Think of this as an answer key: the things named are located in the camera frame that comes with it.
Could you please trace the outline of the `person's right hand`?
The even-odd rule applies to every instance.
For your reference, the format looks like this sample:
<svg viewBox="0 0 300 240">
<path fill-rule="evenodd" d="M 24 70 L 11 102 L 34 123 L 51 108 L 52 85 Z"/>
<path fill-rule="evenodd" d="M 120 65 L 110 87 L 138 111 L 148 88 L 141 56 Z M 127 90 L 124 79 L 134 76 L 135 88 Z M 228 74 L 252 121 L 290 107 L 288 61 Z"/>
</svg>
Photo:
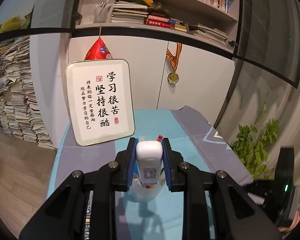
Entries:
<svg viewBox="0 0 300 240">
<path fill-rule="evenodd" d="M 278 227 L 278 230 L 282 234 L 286 235 L 286 234 L 290 233 L 296 227 L 298 222 L 300 222 L 300 211 L 296 211 L 294 219 L 293 219 L 290 227 Z"/>
</svg>

